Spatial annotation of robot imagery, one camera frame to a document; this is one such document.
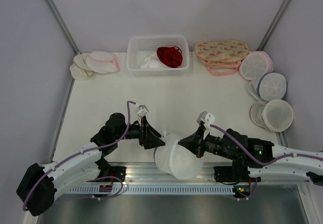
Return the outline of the white blue-trimmed laundry bag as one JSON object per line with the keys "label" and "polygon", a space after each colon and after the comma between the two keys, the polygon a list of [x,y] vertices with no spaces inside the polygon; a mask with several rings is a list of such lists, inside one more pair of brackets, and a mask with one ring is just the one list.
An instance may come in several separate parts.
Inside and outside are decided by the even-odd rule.
{"label": "white blue-trimmed laundry bag", "polygon": [[191,180],[202,171],[204,161],[179,145],[180,136],[168,134],[162,137],[164,146],[155,148],[154,161],[159,170],[178,180]]}

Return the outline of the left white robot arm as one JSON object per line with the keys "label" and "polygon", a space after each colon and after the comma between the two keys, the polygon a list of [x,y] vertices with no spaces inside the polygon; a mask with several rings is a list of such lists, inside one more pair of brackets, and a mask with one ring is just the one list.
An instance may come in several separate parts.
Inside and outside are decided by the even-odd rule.
{"label": "left white robot arm", "polygon": [[105,157],[124,139],[137,139],[144,149],[165,145],[161,134],[146,117],[130,124],[122,113],[114,113],[76,153],[63,160],[43,165],[34,163],[28,167],[16,190],[23,201],[23,210],[39,216],[72,188],[88,181],[106,181],[110,177],[111,165]]}

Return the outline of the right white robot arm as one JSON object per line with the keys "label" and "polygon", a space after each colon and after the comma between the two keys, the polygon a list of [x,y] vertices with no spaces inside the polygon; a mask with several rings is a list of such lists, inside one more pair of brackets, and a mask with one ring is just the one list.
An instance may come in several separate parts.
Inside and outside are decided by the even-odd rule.
{"label": "right white robot arm", "polygon": [[231,160],[230,166],[215,166],[218,183],[237,184],[269,181],[305,181],[322,186],[322,152],[307,152],[270,141],[249,138],[232,129],[219,129],[223,137],[213,136],[204,125],[179,141],[197,158],[205,152]]}

